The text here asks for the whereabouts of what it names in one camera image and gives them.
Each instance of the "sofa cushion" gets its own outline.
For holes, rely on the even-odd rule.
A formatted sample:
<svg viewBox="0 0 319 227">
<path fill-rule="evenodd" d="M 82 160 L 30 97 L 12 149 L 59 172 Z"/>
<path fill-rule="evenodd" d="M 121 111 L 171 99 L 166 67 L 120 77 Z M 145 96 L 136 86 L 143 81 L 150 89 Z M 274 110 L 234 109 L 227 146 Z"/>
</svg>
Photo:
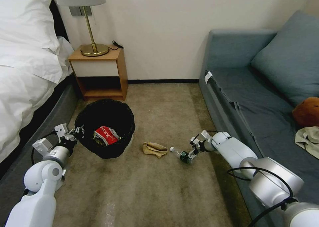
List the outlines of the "sofa cushion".
<svg viewBox="0 0 319 227">
<path fill-rule="evenodd" d="M 250 132 L 263 156 L 274 159 L 304 180 L 304 187 L 297 194 L 301 201 L 319 204 L 319 162 L 295 144 L 294 137 L 299 127 L 287 99 L 251 67 L 214 69 L 211 72 L 213 76 L 208 85 L 218 87 L 232 104 L 246 125 L 245 131 Z M 242 128 L 237 123 L 233 126 Z"/>
<path fill-rule="evenodd" d="M 319 18 L 295 12 L 252 61 L 297 106 L 319 97 Z"/>
</svg>

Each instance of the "bed frame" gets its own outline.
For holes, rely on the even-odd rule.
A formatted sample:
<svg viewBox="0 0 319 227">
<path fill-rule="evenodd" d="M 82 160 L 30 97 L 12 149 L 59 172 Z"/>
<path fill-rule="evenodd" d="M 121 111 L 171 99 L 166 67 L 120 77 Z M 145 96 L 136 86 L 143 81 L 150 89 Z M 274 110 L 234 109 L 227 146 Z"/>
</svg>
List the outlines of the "bed frame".
<svg viewBox="0 0 319 227">
<path fill-rule="evenodd" d="M 50 4 L 50 10 L 56 35 L 68 40 L 54 0 Z M 31 167 L 32 144 L 50 133 L 56 125 L 69 123 L 78 101 L 75 84 L 75 78 L 71 75 L 55 87 L 52 96 L 35 111 L 31 123 L 20 131 L 21 141 L 18 147 L 0 163 L 0 226 L 5 223 L 11 209 L 23 194 L 23 177 Z M 55 143 L 57 140 L 53 138 L 50 141 Z M 41 156 L 35 152 L 35 162 L 41 160 Z"/>
</svg>

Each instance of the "white bed sheet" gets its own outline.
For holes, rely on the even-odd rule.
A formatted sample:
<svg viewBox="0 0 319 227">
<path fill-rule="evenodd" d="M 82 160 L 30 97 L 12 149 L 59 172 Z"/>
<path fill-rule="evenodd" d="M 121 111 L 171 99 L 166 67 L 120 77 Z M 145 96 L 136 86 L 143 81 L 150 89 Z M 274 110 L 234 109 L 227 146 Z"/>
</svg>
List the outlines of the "white bed sheet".
<svg viewBox="0 0 319 227">
<path fill-rule="evenodd" d="M 61 82 L 72 73 L 67 57 L 73 49 L 63 37 L 58 40 Z M 18 146 L 20 130 L 30 123 L 34 111 L 48 100 L 56 85 L 25 70 L 0 65 L 0 162 Z"/>
</svg>

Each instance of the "wall outlet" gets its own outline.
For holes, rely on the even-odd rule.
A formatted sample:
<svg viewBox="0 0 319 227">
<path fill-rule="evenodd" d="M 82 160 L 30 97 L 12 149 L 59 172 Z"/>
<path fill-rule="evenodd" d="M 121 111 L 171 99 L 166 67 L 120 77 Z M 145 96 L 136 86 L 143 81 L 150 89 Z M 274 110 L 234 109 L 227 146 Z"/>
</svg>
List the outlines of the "wall outlet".
<svg viewBox="0 0 319 227">
<path fill-rule="evenodd" d="M 84 16 L 83 7 L 70 6 L 69 7 L 72 16 Z M 88 16 L 92 15 L 91 7 L 85 6 L 85 10 Z"/>
</svg>

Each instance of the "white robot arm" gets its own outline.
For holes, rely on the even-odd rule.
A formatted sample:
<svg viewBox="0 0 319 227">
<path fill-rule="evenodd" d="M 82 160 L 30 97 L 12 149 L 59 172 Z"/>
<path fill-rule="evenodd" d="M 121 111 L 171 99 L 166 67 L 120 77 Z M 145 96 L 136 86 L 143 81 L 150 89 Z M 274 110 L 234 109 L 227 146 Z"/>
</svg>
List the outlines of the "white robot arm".
<svg viewBox="0 0 319 227">
<path fill-rule="evenodd" d="M 6 227 L 52 227 L 56 200 L 55 191 L 63 183 L 65 167 L 77 142 L 75 134 L 81 128 L 69 131 L 66 124 L 56 126 L 59 143 L 55 147 L 42 138 L 33 147 L 43 156 L 43 161 L 34 164 L 24 176 L 28 193 L 10 212 Z"/>
<path fill-rule="evenodd" d="M 201 138 L 193 137 L 190 143 L 193 150 L 188 157 L 193 159 L 199 152 L 217 151 L 233 168 L 251 180 L 250 190 L 255 197 L 268 208 L 266 213 L 280 208 L 285 226 L 317 227 L 319 226 L 319 205 L 298 202 L 294 195 L 299 192 L 303 180 L 269 157 L 258 159 L 256 154 L 245 144 L 227 132 L 218 132 L 213 137 L 202 131 Z M 253 226 L 261 217 L 259 215 L 250 224 Z"/>
</svg>

